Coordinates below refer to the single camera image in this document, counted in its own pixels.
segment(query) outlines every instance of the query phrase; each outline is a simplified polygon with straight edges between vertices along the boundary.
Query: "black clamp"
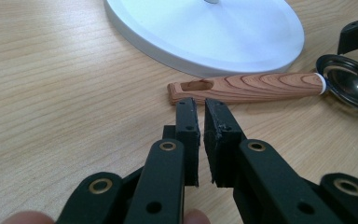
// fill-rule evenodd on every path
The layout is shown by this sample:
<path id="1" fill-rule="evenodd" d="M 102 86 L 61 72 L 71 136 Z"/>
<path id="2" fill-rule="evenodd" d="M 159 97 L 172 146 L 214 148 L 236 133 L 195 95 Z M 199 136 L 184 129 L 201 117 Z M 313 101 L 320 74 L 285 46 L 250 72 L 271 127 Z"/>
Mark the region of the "black clamp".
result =
<path id="1" fill-rule="evenodd" d="M 234 188 L 245 223 L 358 223 L 358 179 L 301 178 L 268 143 L 247 139 L 227 106 L 206 100 L 204 144 L 213 182 Z M 176 125 L 150 148 L 145 166 L 125 178 L 83 180 L 57 223 L 182 223 L 184 186 L 198 185 L 200 129 L 190 98 L 176 105 Z"/>

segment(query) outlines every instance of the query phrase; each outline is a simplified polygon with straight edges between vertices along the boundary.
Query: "wooden table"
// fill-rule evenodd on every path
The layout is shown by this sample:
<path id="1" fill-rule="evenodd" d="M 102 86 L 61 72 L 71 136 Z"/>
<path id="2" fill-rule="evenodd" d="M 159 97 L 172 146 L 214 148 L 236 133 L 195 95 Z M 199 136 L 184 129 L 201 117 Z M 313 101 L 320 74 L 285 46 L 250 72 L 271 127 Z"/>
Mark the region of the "wooden table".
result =
<path id="1" fill-rule="evenodd" d="M 336 53 L 341 28 L 358 20 L 358 1 L 287 2 L 306 33 L 290 72 Z M 348 56 L 358 60 L 358 50 Z M 163 125 L 175 123 L 166 85 L 192 79 L 129 44 L 103 0 L 0 1 L 0 221 L 21 210 L 57 218 L 88 175 L 143 166 Z M 272 144 L 308 180 L 358 177 L 358 111 L 331 94 L 229 108 L 249 138 Z M 231 194 L 211 184 L 201 146 L 200 187 L 186 188 L 185 210 L 241 223 Z"/>

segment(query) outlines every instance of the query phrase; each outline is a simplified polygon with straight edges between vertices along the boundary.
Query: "knife handle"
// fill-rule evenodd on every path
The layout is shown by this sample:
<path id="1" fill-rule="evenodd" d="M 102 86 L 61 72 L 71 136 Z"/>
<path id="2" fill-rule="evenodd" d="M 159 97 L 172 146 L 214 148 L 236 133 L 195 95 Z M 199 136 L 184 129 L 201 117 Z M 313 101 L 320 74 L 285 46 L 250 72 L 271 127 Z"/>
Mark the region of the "knife handle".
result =
<path id="1" fill-rule="evenodd" d="M 187 97 L 198 104 L 206 98 L 239 104 L 319 95 L 325 88 L 324 78 L 317 73 L 275 73 L 174 82 L 168 84 L 168 93 L 172 105 Z"/>

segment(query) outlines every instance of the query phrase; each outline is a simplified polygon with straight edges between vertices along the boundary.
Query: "clamp jaw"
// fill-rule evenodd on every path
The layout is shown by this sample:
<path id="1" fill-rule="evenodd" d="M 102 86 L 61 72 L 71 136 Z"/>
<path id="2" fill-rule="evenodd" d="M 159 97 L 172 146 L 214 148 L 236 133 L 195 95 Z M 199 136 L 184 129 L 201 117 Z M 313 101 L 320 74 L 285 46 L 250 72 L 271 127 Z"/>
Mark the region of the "clamp jaw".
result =
<path id="1" fill-rule="evenodd" d="M 247 139 L 227 106 L 207 99 L 204 145 L 213 182 L 234 188 L 245 223 L 358 223 L 358 179 L 301 178 L 268 143 Z M 121 178 L 98 173 L 73 192 L 57 223 L 182 223 L 184 186 L 197 186 L 200 129 L 196 104 L 176 105 L 145 166 Z"/>

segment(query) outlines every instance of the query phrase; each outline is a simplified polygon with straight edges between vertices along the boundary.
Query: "table surface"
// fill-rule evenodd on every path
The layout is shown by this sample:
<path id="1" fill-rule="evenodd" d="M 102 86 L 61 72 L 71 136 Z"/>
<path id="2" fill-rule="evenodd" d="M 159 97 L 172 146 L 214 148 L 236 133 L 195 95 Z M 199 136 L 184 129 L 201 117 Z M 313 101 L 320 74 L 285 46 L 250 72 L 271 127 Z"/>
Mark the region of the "table surface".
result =
<path id="1" fill-rule="evenodd" d="M 290 72 L 336 53 L 341 28 L 358 20 L 358 1 L 287 2 L 306 34 Z M 358 50 L 347 56 L 358 60 Z M 192 79 L 129 44 L 102 0 L 0 1 L 0 221 L 21 210 L 57 218 L 88 175 L 143 166 L 163 126 L 175 123 L 167 84 Z M 358 177 L 358 111 L 332 94 L 229 108 L 248 138 L 269 142 L 308 180 Z M 199 106 L 201 129 L 203 113 Z M 185 210 L 241 223 L 232 189 L 211 184 L 203 146 L 199 174 Z"/>

